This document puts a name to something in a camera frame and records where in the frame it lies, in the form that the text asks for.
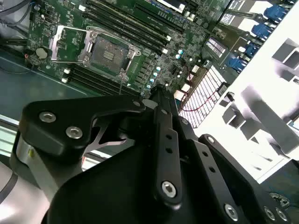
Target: ram slot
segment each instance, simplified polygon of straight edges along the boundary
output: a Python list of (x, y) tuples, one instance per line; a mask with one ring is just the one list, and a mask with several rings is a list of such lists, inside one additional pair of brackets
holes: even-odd
[(131, 26), (127, 20), (123, 19), (123, 18), (119, 18), (116, 14), (112, 14), (109, 11), (104, 10), (103, 8), (98, 8), (98, 7), (94, 7), (94, 6), (90, 6), (89, 9), (96, 15), (105, 18), (107, 21), (110, 21), (114, 24), (116, 24), (117, 26), (122, 27), (123, 29), (127, 30), (128, 32), (134, 33), (135, 35), (139, 36), (140, 38), (143, 38), (147, 41), (149, 41), (150, 43), (157, 45), (160, 48), (163, 48), (166, 46), (167, 41), (163, 40), (163, 42), (161, 42), (160, 40), (154, 38), (154, 36), (152, 34), (147, 34), (146, 32), (144, 32), (143, 30), (138, 29), (138, 27), (136, 26)]
[[(103, 95), (118, 95), (121, 87), (120, 83), (78, 65), (71, 70), (71, 81)], [(140, 94), (125, 85), (122, 85), (121, 93), (133, 96)]]
[(119, 26), (119, 24), (115, 24), (113, 22), (107, 21), (107, 19), (105, 17), (102, 17), (100, 15), (97, 14), (93, 14), (91, 12), (87, 13), (85, 15), (86, 18), (106, 27), (106, 29), (108, 30), (112, 30), (126, 38), (131, 39), (132, 41), (147, 47), (148, 49), (156, 52), (157, 54), (161, 54), (162, 53), (162, 49), (157, 47), (155, 44), (152, 44), (148, 41), (146, 41), (144, 38), (141, 38), (138, 35), (135, 35), (131, 32), (128, 32), (127, 30), (124, 30), (122, 27)]
[(156, 13), (148, 10), (146, 7), (144, 7), (143, 5), (140, 5), (139, 3), (135, 4), (135, 8), (142, 11), (143, 13), (149, 15), (150, 17), (158, 20), (159, 22), (163, 23), (164, 25), (170, 27), (173, 30), (176, 30), (178, 32), (180, 32), (181, 34), (184, 32), (184, 29), (179, 27), (178, 25), (169, 22), (168, 20), (164, 19), (162, 16), (157, 15)]
[(116, 7), (114, 4), (111, 4), (105, 0), (87, 0), (87, 5), (93, 5), (100, 8), (106, 8), (107, 10), (113, 12), (115, 15), (118, 15), (119, 17), (122, 17), (128, 22), (136, 27), (139, 27), (144, 32), (147, 32), (150, 35), (154, 35), (157, 38), (160, 38), (162, 40), (167, 40), (168, 34), (159, 28), (153, 26), (152, 24), (145, 23), (141, 21), (140, 19), (132, 16), (128, 12), (121, 10), (120, 8)]

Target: green circuit board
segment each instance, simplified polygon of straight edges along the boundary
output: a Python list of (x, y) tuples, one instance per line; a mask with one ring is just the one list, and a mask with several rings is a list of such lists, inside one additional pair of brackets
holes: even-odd
[[(82, 67), (92, 72), (92, 81), (82, 74), (77, 78), (71, 72), (70, 84), (89, 89), (95, 95), (105, 95), (105, 91), (102, 93), (91, 84), (100, 82), (100, 76), (144, 97), (156, 84), (164, 84), (175, 92), (197, 65), (201, 46), (229, 0), (181, 2), (185, 6), (182, 13), (154, 0), (43, 1), (41, 9), (30, 16), (27, 49), (32, 53), (27, 60), (60, 80), (65, 77), (65, 69), (72, 70), (74, 66), (78, 71)], [(53, 60), (50, 46), (59, 25), (66, 28), (57, 42), (57, 58)], [(109, 35), (96, 38), (90, 62), (84, 64), (78, 58), (86, 45), (88, 27), (100, 28)], [(129, 66), (128, 45), (140, 50)], [(45, 49), (46, 58), (36, 53), (38, 48)], [(126, 79), (119, 75), (124, 68), (128, 69)]]

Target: metal linkage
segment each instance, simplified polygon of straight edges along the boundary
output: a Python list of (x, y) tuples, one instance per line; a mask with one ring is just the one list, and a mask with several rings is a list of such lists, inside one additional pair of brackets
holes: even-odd
[(251, 12), (241, 12), (238, 10), (233, 10), (233, 9), (227, 9), (225, 11), (226, 14), (230, 14), (230, 15), (235, 15), (238, 17), (242, 17), (245, 19), (250, 19), (250, 20), (254, 20), (258, 23), (265, 23), (267, 20), (263, 17), (262, 14), (258, 14), (258, 13), (251, 13)]
[[(48, 224), (291, 223), (214, 137), (198, 139), (161, 85), (142, 102), (31, 103), (19, 127), (13, 154), (51, 201)], [(84, 154), (127, 139), (135, 144), (82, 172)]]
[(150, 100), (157, 102), (154, 109), (154, 195), (158, 201), (177, 210), (182, 202), (182, 181), (178, 152), (178, 134), (172, 129), (172, 113), (164, 87), (152, 90)]
[(235, 203), (243, 208), (250, 223), (291, 223), (283, 209), (211, 135), (205, 134), (199, 142), (207, 145), (228, 185)]

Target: black metal bracket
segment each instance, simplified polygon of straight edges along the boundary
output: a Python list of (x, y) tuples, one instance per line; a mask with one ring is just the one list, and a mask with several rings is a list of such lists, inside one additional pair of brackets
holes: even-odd
[(182, 202), (182, 181), (178, 151), (178, 134), (172, 129), (172, 114), (163, 88), (152, 92), (158, 106), (154, 109), (154, 197), (178, 210)]
[[(195, 135), (164, 87), (152, 89), (150, 100), (147, 108), (131, 96), (42, 101), (24, 108), (19, 126), (24, 141), (14, 147), (22, 162), (31, 161), (36, 176), (33, 152), (42, 155), (36, 162), (59, 164), (63, 173), (87, 151), (135, 140), (101, 164), (71, 179), (64, 176), (56, 185), (50, 224), (93, 223), (98, 212), (106, 223), (291, 223), (217, 140)], [(77, 127), (74, 136), (69, 127)], [(50, 182), (57, 173), (47, 171)], [(86, 217), (87, 212), (95, 215)]]
[(214, 137), (205, 134), (199, 138), (199, 142), (210, 149), (235, 203), (242, 207), (243, 213), (251, 223), (291, 223), (286, 212), (283, 213), (285, 220), (280, 216), (279, 211), (284, 211), (280, 204), (262, 189)]
[[(72, 163), (82, 157), (91, 143), (91, 130), (96, 119), (143, 111), (145, 106), (137, 97), (123, 95), (39, 101), (24, 108), (19, 130), (23, 139), (34, 148), (57, 160)], [(43, 114), (45, 121), (40, 117), (42, 112), (46, 112)], [(69, 127), (78, 127), (82, 136), (77, 139), (68, 137), (66, 130)]]

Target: screw hole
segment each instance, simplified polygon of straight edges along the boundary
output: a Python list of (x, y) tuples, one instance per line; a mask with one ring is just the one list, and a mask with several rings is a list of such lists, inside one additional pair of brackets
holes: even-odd
[(166, 151), (168, 152), (168, 153), (172, 153), (172, 149), (171, 148), (166, 148)]
[(209, 167), (209, 169), (212, 173), (216, 173), (216, 170), (213, 167)]

